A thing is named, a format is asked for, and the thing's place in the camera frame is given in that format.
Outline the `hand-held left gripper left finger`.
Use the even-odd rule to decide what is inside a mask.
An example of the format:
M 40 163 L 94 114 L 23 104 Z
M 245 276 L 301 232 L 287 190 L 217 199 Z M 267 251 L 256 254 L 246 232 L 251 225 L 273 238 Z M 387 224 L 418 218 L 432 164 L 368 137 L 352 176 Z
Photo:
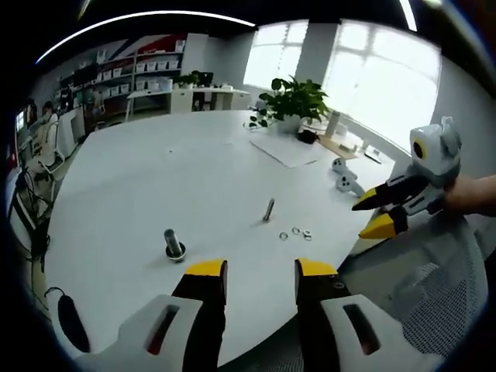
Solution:
M 225 259 L 187 267 L 170 295 L 159 295 L 119 329 L 117 371 L 215 371 L 226 329 Z

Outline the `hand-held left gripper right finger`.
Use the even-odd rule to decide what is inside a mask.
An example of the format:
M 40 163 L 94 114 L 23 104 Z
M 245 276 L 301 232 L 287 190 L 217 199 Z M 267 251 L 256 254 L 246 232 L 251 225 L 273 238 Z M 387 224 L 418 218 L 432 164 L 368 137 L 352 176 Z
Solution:
M 363 295 L 352 295 L 332 265 L 298 258 L 294 268 L 305 371 L 405 370 L 399 322 Z

